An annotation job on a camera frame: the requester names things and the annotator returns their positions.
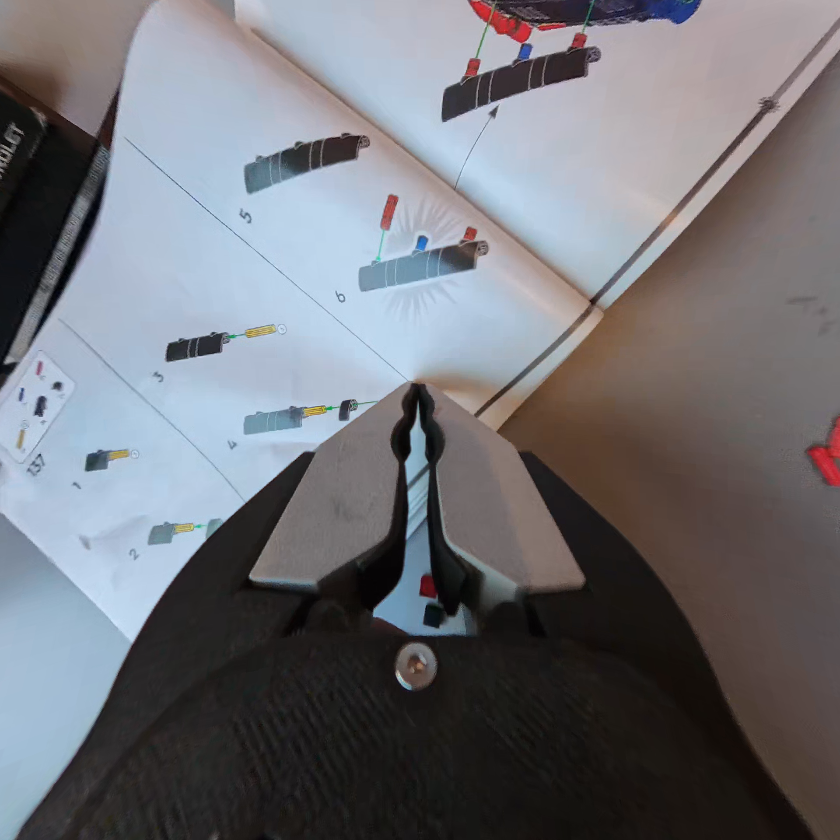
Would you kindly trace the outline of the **instruction booklet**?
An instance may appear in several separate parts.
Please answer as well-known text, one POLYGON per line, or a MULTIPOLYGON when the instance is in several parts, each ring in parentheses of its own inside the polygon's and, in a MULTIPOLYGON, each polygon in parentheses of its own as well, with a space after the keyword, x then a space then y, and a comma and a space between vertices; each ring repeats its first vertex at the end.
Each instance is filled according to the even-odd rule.
POLYGON ((815 2, 156 2, 97 224, 2 390, 2 513, 128 639, 411 380, 491 427, 838 52, 815 2))

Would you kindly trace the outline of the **black toy car set box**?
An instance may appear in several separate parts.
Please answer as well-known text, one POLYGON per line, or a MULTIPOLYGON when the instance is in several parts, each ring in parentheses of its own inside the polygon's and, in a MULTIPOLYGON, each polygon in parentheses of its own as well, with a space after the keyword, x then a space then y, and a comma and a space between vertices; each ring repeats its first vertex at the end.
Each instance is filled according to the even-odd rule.
POLYGON ((2 79, 2 375, 26 354, 64 290, 108 164, 95 136, 2 79))

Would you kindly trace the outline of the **pile of small toy bricks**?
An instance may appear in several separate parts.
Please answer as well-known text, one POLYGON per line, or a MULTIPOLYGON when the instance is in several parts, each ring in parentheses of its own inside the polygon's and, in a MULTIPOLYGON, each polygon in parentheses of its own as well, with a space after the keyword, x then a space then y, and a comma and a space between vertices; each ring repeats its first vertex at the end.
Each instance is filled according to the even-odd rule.
POLYGON ((440 629, 446 623, 447 613, 438 598, 434 577, 431 574, 422 575, 419 595, 423 602, 423 625, 434 630, 440 629))

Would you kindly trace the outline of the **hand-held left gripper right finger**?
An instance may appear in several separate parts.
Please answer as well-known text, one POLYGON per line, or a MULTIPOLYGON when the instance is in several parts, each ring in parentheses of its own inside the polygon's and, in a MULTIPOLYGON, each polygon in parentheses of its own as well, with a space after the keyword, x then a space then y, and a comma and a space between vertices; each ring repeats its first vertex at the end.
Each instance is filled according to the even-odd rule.
POLYGON ((579 592, 577 563, 519 452, 431 385, 418 387, 437 598, 477 621, 504 603, 579 592))

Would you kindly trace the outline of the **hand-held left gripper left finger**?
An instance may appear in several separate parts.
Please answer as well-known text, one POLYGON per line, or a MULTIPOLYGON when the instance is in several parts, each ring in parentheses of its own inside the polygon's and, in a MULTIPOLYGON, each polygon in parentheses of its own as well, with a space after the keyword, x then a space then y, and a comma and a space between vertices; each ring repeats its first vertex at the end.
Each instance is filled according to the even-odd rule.
POLYGON ((249 573, 253 585, 374 610, 403 574, 418 387, 398 387, 316 450, 249 573))

